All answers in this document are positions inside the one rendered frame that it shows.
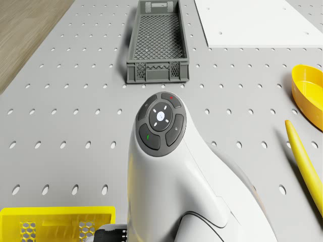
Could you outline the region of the yellow basket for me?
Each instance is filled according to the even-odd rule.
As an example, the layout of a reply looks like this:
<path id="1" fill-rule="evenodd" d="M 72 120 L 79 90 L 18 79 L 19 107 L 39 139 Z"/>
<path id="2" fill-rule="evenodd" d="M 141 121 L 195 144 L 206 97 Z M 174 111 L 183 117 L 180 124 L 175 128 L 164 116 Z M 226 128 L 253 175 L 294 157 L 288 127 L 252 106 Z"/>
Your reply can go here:
<path id="1" fill-rule="evenodd" d="M 113 206 L 3 208 L 0 242 L 85 242 L 115 220 Z"/>

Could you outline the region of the yellow bowl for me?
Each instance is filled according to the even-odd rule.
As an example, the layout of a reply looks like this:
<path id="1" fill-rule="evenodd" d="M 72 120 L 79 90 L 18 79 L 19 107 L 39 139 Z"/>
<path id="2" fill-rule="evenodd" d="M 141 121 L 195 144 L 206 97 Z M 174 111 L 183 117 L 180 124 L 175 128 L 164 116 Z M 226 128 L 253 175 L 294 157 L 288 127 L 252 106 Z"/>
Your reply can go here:
<path id="1" fill-rule="evenodd" d="M 323 72 L 312 66 L 294 66 L 292 96 L 305 117 L 323 132 Z"/>

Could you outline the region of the dark grey basket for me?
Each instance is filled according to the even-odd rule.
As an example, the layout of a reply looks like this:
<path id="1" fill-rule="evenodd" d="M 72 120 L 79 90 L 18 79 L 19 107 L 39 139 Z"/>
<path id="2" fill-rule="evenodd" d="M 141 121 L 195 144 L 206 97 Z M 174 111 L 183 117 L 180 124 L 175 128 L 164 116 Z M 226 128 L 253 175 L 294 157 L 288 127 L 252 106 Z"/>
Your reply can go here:
<path id="1" fill-rule="evenodd" d="M 127 83 L 189 81 L 180 0 L 139 0 L 127 57 Z"/>

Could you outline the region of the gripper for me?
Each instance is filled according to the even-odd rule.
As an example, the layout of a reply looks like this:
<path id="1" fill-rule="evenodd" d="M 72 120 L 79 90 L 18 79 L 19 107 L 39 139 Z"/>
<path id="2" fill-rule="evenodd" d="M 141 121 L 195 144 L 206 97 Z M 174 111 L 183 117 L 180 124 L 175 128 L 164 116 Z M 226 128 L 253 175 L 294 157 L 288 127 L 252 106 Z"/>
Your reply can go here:
<path id="1" fill-rule="evenodd" d="M 102 225 L 94 234 L 94 242 L 127 242 L 127 225 Z"/>

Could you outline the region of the banana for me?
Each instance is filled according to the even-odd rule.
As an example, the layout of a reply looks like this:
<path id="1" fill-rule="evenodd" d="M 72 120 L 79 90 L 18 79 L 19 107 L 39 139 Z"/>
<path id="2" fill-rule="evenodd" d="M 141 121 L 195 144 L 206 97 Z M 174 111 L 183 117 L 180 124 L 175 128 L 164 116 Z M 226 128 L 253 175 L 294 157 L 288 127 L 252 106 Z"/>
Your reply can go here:
<path id="1" fill-rule="evenodd" d="M 297 167 L 323 219 L 323 183 L 290 120 L 285 120 L 285 127 Z"/>

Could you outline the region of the white board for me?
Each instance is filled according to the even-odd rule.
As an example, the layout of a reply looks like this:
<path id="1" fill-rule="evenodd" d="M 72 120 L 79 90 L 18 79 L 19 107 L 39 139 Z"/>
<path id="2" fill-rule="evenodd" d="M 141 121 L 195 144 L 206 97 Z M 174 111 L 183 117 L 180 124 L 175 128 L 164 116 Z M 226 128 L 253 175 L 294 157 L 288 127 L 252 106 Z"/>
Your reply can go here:
<path id="1" fill-rule="evenodd" d="M 286 0 L 194 1 L 209 48 L 323 46 L 323 33 Z"/>

